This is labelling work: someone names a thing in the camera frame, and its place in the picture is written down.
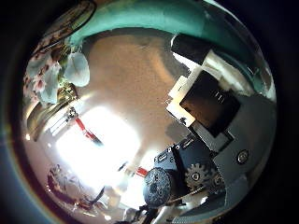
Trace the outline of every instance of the gear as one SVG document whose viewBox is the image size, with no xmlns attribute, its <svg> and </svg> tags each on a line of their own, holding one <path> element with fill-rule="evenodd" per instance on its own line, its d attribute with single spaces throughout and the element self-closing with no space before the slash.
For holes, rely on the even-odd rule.
<svg viewBox="0 0 299 224">
<path fill-rule="evenodd" d="M 221 174 L 214 168 L 210 170 L 210 178 L 204 183 L 209 194 L 219 194 L 224 191 L 224 181 Z"/>
<path fill-rule="evenodd" d="M 191 191 L 203 187 L 205 181 L 208 179 L 208 173 L 205 166 L 199 163 L 196 163 L 195 165 L 192 164 L 191 167 L 188 168 L 188 172 L 185 176 L 185 181 Z"/>
</svg>

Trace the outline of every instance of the white flower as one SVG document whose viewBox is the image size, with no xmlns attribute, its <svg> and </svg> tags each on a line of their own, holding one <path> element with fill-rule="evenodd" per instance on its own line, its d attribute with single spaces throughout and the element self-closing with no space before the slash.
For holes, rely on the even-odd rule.
<svg viewBox="0 0 299 224">
<path fill-rule="evenodd" d="M 90 82 L 90 69 L 84 54 L 76 52 L 68 55 L 64 77 L 78 87 Z"/>
<path fill-rule="evenodd" d="M 43 77 L 39 75 L 35 76 L 34 83 L 35 83 L 33 87 L 34 92 L 42 92 L 43 90 L 45 90 L 45 87 L 47 85 Z"/>
<path fill-rule="evenodd" d="M 61 68 L 59 63 L 55 63 L 45 73 L 44 79 L 47 86 L 40 92 L 42 101 L 51 104 L 57 103 L 58 74 Z"/>
</svg>

